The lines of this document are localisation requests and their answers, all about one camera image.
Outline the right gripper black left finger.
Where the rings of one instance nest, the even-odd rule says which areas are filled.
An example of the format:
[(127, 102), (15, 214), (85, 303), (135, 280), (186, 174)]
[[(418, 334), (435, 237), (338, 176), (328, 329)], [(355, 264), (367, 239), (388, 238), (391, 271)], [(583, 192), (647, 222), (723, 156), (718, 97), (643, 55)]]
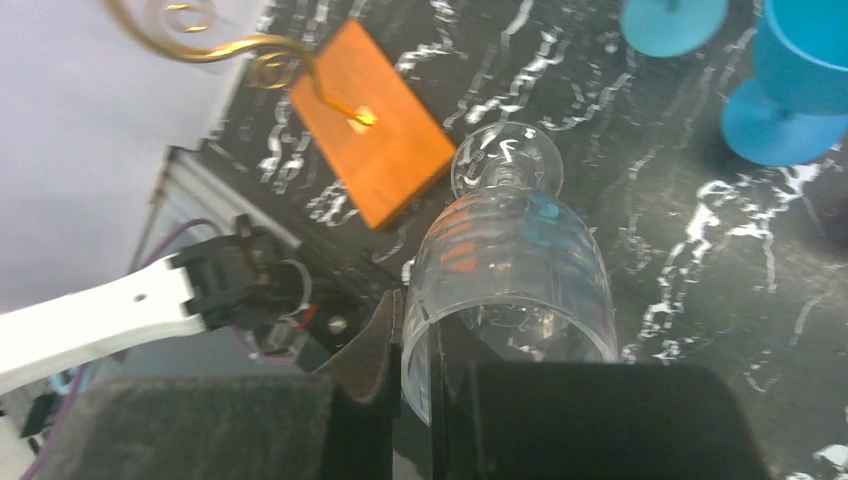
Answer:
[(137, 377), (88, 390), (41, 479), (389, 479), (404, 295), (309, 375)]

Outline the clear wine glass front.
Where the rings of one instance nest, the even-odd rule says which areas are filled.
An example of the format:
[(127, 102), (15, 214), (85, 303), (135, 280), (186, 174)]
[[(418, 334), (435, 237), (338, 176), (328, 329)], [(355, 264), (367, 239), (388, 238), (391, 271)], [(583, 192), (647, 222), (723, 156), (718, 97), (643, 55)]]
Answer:
[(457, 315), (499, 357), (614, 362), (610, 282), (582, 219), (559, 199), (553, 140), (520, 122), (471, 133), (451, 165), (454, 201), (429, 227), (410, 270), (401, 387), (430, 419), (428, 330)]

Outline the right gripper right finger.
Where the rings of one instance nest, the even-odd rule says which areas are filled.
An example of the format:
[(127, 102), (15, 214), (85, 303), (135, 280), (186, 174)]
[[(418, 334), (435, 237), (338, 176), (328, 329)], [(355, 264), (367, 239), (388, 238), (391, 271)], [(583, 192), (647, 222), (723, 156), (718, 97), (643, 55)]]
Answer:
[(696, 366), (499, 358), (456, 315), (427, 334), (437, 479), (765, 479), (731, 390)]

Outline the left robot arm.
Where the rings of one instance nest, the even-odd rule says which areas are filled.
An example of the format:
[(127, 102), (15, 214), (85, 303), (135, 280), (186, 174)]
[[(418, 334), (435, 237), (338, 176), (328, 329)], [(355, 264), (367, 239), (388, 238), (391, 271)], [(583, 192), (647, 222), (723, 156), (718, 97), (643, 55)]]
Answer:
[(1, 316), (1, 391), (135, 346), (223, 327), (251, 330), (311, 306), (314, 280), (275, 232), (235, 230), (122, 278)]

